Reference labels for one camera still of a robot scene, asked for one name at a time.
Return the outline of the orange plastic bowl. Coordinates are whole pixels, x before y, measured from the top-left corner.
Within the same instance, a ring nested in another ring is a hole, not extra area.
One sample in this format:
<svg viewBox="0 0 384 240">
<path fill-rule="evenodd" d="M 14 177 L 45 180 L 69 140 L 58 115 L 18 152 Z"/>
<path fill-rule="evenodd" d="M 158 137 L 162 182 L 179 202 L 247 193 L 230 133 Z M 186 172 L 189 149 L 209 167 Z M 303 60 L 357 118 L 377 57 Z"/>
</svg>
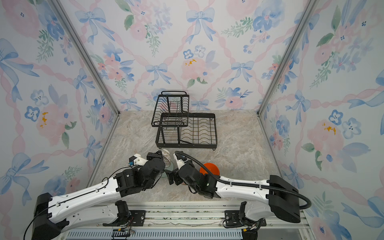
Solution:
<svg viewBox="0 0 384 240">
<path fill-rule="evenodd" d="M 220 170 L 219 168 L 212 163 L 205 163 L 204 166 L 214 175 L 219 176 L 220 175 Z M 199 172 L 203 175 L 208 175 L 209 173 L 204 169 L 200 168 Z"/>
</svg>

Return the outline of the mint green ribbed bowl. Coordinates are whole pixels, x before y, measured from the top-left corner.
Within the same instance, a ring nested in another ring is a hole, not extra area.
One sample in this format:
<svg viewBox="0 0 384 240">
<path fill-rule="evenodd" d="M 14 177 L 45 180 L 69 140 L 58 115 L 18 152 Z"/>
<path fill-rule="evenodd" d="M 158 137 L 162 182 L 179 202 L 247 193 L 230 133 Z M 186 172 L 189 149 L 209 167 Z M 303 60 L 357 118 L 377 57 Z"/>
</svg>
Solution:
<svg viewBox="0 0 384 240">
<path fill-rule="evenodd" d="M 165 174 L 168 178 L 168 180 L 174 180 L 174 171 L 170 171 L 170 170 L 165 170 Z"/>
</svg>

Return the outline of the white patterned lattice bowl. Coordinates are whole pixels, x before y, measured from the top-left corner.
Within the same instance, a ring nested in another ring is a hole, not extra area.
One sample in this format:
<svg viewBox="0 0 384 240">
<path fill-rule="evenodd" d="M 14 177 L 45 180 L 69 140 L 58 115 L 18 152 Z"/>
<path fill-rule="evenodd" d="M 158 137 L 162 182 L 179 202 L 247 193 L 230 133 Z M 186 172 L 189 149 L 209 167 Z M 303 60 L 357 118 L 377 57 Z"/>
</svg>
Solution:
<svg viewBox="0 0 384 240">
<path fill-rule="evenodd" d="M 170 152 L 166 149 L 162 149 L 161 152 L 162 152 L 162 156 L 163 156 L 163 161 L 165 163 L 165 167 L 166 168 L 170 167 L 171 162 L 172 162 Z"/>
</svg>

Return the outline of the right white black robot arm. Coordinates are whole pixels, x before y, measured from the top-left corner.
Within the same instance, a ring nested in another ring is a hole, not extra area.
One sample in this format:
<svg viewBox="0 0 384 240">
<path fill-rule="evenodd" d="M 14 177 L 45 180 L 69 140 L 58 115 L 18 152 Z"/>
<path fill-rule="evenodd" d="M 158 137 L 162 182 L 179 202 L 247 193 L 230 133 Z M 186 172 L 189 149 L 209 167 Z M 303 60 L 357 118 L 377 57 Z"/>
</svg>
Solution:
<svg viewBox="0 0 384 240">
<path fill-rule="evenodd" d="M 240 181 L 219 175 L 202 174 L 187 161 L 180 161 L 177 169 L 166 172 L 169 183 L 186 184 L 192 194 L 207 199 L 242 199 L 239 220 L 252 225 L 260 219 L 277 217 L 288 223 L 300 223 L 298 191 L 279 176 L 268 180 Z"/>
</svg>

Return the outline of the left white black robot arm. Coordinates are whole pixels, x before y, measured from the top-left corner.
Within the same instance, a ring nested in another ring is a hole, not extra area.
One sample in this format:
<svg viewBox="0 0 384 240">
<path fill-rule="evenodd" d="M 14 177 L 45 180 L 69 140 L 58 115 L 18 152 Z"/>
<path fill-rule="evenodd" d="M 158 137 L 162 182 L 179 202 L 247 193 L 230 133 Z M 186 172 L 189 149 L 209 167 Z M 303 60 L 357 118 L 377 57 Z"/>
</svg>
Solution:
<svg viewBox="0 0 384 240">
<path fill-rule="evenodd" d="M 34 218 L 29 224 L 33 240 L 51 240 L 61 233 L 91 223 L 123 226 L 131 220 L 123 197 L 154 188 L 169 166 L 168 152 L 135 154 L 130 164 L 115 171 L 101 183 L 83 190 L 53 196 L 38 196 Z"/>
</svg>

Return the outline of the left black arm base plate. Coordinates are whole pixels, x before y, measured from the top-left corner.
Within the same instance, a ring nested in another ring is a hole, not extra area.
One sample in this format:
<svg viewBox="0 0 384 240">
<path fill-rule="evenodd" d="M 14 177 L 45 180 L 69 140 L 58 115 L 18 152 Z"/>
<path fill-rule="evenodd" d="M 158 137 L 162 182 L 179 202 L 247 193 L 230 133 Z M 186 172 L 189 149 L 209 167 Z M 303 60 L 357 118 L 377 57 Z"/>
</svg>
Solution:
<svg viewBox="0 0 384 240">
<path fill-rule="evenodd" d="M 145 216 L 146 211 L 144 210 L 118 213 L 116 220 L 109 224 L 103 223 L 103 227 L 142 227 Z"/>
</svg>

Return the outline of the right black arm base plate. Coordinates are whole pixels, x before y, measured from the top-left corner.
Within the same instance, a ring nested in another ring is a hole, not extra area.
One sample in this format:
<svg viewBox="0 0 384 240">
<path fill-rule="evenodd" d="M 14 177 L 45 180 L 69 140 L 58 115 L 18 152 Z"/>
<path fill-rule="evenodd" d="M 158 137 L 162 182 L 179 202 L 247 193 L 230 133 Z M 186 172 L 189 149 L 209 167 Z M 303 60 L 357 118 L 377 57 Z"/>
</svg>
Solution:
<svg viewBox="0 0 384 240">
<path fill-rule="evenodd" d="M 224 211 L 224 228 L 241 228 L 241 227 L 266 227 L 267 223 L 265 219 L 260 219 L 259 221 L 249 220 L 246 217 L 240 217 L 239 210 L 226 210 Z"/>
</svg>

